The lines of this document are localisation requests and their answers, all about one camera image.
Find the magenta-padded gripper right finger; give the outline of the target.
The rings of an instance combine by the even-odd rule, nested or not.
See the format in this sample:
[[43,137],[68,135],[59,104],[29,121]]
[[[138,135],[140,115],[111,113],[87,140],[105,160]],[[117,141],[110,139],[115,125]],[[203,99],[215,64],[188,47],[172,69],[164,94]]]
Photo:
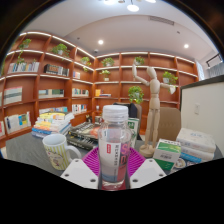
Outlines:
[[128,177],[131,189],[143,187],[165,176],[165,172],[154,159],[145,159],[138,151],[130,149]]

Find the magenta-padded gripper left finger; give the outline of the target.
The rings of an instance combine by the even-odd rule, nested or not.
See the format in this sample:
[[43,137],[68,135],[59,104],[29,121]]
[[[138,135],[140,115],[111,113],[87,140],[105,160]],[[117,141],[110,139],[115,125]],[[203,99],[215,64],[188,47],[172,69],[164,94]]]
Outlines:
[[74,159],[61,177],[84,188],[97,189],[100,175],[98,149],[89,151],[82,159]]

